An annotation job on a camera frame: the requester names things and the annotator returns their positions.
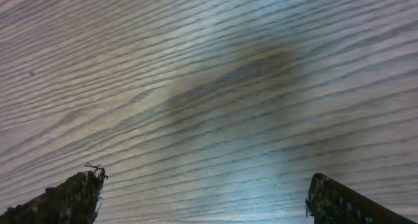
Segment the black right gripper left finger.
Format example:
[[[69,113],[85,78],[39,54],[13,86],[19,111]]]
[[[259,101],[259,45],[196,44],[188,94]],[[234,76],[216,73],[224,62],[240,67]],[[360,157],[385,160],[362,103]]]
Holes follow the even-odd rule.
[[[108,179],[103,167],[88,165],[62,184],[47,187],[30,201],[8,207],[1,224],[92,224],[101,205],[101,191]]]

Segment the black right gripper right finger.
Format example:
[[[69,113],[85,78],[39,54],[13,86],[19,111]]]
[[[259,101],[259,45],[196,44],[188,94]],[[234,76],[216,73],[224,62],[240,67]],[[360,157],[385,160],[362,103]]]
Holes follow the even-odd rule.
[[[315,224],[417,224],[322,173],[312,176],[305,209]]]

